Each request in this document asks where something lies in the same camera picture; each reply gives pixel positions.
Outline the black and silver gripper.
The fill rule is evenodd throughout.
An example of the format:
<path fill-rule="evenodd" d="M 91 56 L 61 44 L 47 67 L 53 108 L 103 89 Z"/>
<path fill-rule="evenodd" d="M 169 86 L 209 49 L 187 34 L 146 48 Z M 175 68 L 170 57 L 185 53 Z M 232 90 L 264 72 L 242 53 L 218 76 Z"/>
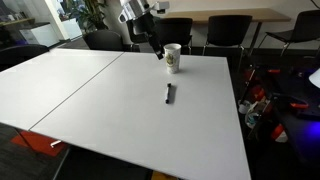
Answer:
<path fill-rule="evenodd" d="M 149 38 L 149 44 L 151 45 L 157 58 L 161 60 L 163 58 L 161 45 L 157 39 L 155 31 L 154 16 L 148 12 L 132 21 L 133 34 L 134 35 L 146 35 Z"/>

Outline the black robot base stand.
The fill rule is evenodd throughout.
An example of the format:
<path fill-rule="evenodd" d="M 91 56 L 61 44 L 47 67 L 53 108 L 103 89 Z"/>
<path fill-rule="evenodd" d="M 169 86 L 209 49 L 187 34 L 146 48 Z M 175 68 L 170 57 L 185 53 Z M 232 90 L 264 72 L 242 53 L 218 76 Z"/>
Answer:
<path fill-rule="evenodd" d="M 247 135 L 252 139 L 257 135 L 263 120 L 272 112 L 283 127 L 286 136 L 291 142 L 300 160 L 310 166 L 318 167 L 320 164 L 320 137 L 319 137 L 319 91 L 316 86 L 306 80 L 305 76 L 299 78 L 292 72 L 281 71 L 279 68 L 269 68 L 258 65 L 251 70 L 246 81 L 246 88 L 238 101 L 244 104 L 250 89 L 259 85 L 264 92 L 265 105 L 258 112 L 255 124 Z M 309 104 L 307 109 L 295 109 L 289 103 Z"/>

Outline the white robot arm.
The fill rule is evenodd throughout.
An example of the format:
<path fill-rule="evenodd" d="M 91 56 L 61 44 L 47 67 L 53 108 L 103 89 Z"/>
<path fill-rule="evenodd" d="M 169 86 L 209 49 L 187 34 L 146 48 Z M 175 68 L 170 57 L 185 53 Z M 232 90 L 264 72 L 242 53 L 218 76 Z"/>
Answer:
<path fill-rule="evenodd" d="M 138 34 L 144 34 L 157 58 L 163 58 L 161 45 L 155 31 L 152 11 L 165 11 L 169 2 L 155 2 L 150 5 L 147 0 L 120 0 L 122 11 L 118 21 L 124 23 L 131 21 Z"/>

